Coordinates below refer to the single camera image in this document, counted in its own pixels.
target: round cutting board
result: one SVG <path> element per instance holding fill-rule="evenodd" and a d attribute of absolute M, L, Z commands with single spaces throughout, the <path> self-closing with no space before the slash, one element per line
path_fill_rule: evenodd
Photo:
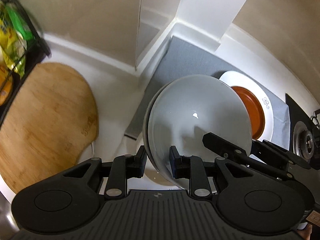
<path fill-rule="evenodd" d="M 97 107 L 85 79 L 60 63 L 38 64 L 0 128 L 0 174 L 18 193 L 74 166 L 97 135 Z"/>

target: dish drying mat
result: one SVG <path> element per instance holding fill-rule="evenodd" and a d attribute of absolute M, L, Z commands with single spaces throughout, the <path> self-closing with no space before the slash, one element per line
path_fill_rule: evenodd
<path fill-rule="evenodd" d="M 204 74 L 215 78 L 220 78 L 226 71 L 237 71 L 244 75 L 242 71 L 228 62 L 176 37 L 173 37 L 167 54 L 161 60 L 158 68 L 152 76 L 142 101 L 131 120 L 125 135 L 137 138 L 142 132 L 143 117 L 148 104 L 165 84 L 180 77 Z M 289 107 L 275 94 L 270 92 L 260 83 L 256 82 L 269 97 L 273 109 L 273 135 L 271 142 L 289 149 L 290 141 L 290 117 Z"/>

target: black stovetop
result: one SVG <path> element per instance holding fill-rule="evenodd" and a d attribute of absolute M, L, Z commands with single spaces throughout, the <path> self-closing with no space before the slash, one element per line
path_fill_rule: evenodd
<path fill-rule="evenodd" d="M 312 131 L 314 123 L 310 117 L 301 109 L 301 107 L 288 95 L 285 94 L 285 102 L 289 106 L 289 115 L 290 115 L 290 146 L 289 151 L 293 151 L 293 129 L 298 121 L 305 123 L 309 131 Z"/>

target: snack bag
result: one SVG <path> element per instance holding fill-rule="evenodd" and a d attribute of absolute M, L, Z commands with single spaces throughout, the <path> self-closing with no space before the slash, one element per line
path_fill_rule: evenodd
<path fill-rule="evenodd" d="M 11 3 L 7 3 L 5 5 L 5 8 L 9 14 L 9 17 L 11 19 L 11 22 L 13 24 L 14 29 L 17 32 L 21 33 L 24 40 L 26 40 L 26 41 L 33 40 L 34 36 L 31 32 L 28 24 L 20 16 L 15 5 L 13 5 Z"/>
<path fill-rule="evenodd" d="M 26 58 L 23 57 L 15 66 L 15 62 L 19 60 L 27 47 L 26 41 L 22 35 L 17 33 L 13 28 L 9 14 L 5 9 L 3 2 L 0 1 L 0 46 L 2 49 L 3 59 L 7 67 L 12 70 L 14 68 L 15 73 L 20 75 L 20 78 L 24 75 L 24 67 Z"/>
<path fill-rule="evenodd" d="M 9 72 L 7 70 L 7 67 L 0 65 L 0 87 L 2 87 L 2 83 L 5 81 L 6 77 L 9 75 Z M 5 83 L 4 87 L 2 88 L 0 92 L 0 106 L 2 106 L 12 92 L 12 76 L 9 77 L 7 82 Z"/>

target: black wire rack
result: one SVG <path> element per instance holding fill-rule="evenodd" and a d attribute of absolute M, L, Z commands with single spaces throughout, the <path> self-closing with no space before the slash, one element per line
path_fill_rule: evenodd
<path fill-rule="evenodd" d="M 23 85 L 23 83 L 25 82 L 25 80 L 33 70 L 33 68 L 36 66 L 36 64 L 41 62 L 45 57 L 51 54 L 48 45 L 39 36 L 38 32 L 36 31 L 36 28 L 32 24 L 28 14 L 26 13 L 23 6 L 19 3 L 19 1 L 18 0 L 1 0 L 1 1 L 4 2 L 5 4 L 11 3 L 15 5 L 20 16 L 28 24 L 28 27 L 30 28 L 30 31 L 32 32 L 35 39 L 28 42 L 27 49 L 24 52 L 23 56 L 20 59 L 15 61 L 15 66 L 16 66 L 23 57 L 26 57 L 25 73 L 23 77 L 20 78 L 20 76 L 14 72 L 14 69 L 15 69 L 14 67 L 12 68 L 12 70 L 9 71 L 8 76 L 0 85 L 0 93 L 1 93 L 6 82 L 9 80 L 10 76 L 12 76 L 12 85 L 13 85 L 12 93 L 9 95 L 9 99 L 0 106 L 0 127 L 19 89 L 21 88 L 21 86 Z"/>

